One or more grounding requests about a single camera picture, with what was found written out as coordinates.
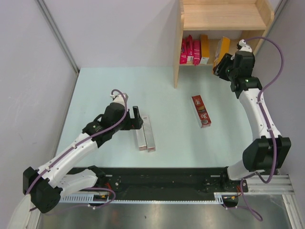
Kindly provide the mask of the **orange toothpaste box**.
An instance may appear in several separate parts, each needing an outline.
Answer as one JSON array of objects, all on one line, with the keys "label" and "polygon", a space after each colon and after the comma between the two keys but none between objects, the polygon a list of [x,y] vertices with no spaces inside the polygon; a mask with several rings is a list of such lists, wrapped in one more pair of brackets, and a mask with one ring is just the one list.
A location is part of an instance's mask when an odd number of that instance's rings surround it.
[{"label": "orange toothpaste box", "polygon": [[226,53],[230,50],[231,40],[227,37],[222,37],[216,46],[215,56],[213,60],[213,68],[219,64],[221,59],[224,57]]}]

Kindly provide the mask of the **gold R&O toothpaste box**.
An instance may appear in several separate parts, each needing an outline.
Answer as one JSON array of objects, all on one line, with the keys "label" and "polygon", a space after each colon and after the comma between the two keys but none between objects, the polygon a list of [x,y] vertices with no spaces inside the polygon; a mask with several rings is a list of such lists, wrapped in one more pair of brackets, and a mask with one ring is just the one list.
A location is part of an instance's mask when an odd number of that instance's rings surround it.
[{"label": "gold R&O toothpaste box", "polygon": [[207,64],[210,59],[209,39],[207,35],[200,35],[201,59],[200,64]]}]

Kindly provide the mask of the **pink toothpaste box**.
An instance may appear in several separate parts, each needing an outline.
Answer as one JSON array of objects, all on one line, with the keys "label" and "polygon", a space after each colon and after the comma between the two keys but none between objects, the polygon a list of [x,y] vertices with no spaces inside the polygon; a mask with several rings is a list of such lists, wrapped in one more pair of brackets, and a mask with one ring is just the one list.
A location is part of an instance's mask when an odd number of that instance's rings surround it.
[{"label": "pink toothpaste box", "polygon": [[193,38],[189,35],[186,38],[187,61],[193,62]]},{"label": "pink toothpaste box", "polygon": [[187,63],[186,41],[185,41],[185,39],[182,39],[181,53],[180,53],[180,64],[186,64],[186,63]]},{"label": "pink toothpaste box", "polygon": [[201,41],[194,40],[193,41],[193,65],[197,66],[201,61]]}]

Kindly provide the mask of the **red 3D toothpaste box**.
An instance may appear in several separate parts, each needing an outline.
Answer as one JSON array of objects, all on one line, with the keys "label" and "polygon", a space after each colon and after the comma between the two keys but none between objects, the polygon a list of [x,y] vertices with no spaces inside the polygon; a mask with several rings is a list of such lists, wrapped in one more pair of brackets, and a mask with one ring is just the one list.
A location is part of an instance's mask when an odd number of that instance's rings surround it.
[{"label": "red 3D toothpaste box", "polygon": [[195,115],[201,128],[210,127],[212,122],[200,95],[192,96]]}]

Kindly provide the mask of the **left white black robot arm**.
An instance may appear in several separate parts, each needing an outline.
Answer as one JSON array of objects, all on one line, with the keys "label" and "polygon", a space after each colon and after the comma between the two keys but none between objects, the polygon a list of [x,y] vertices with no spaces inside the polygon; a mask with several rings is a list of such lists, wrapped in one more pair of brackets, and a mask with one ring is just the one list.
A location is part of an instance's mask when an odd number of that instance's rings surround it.
[{"label": "left white black robot arm", "polygon": [[64,196],[105,186],[104,172],[96,166],[70,175],[68,172],[89,153],[112,139],[118,131],[139,130],[143,125],[139,108],[133,106],[134,117],[124,104],[112,102],[103,114],[88,123],[82,133],[63,152],[37,169],[28,167],[23,172],[23,193],[30,195],[32,204],[41,212],[51,211]]}]

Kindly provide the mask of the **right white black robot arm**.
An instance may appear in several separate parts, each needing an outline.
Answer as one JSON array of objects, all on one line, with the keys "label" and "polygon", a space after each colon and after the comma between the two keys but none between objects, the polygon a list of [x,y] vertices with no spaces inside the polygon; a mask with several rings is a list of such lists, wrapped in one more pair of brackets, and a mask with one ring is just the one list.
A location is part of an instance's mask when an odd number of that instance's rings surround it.
[{"label": "right white black robot arm", "polygon": [[214,75],[231,83],[231,90],[242,104],[251,130],[253,142],[243,151],[242,159],[227,168],[220,179],[224,191],[232,191],[237,180],[251,174],[280,169],[291,148],[291,140],[276,128],[264,102],[263,87],[252,76],[255,57],[252,52],[226,53],[213,68]]}]

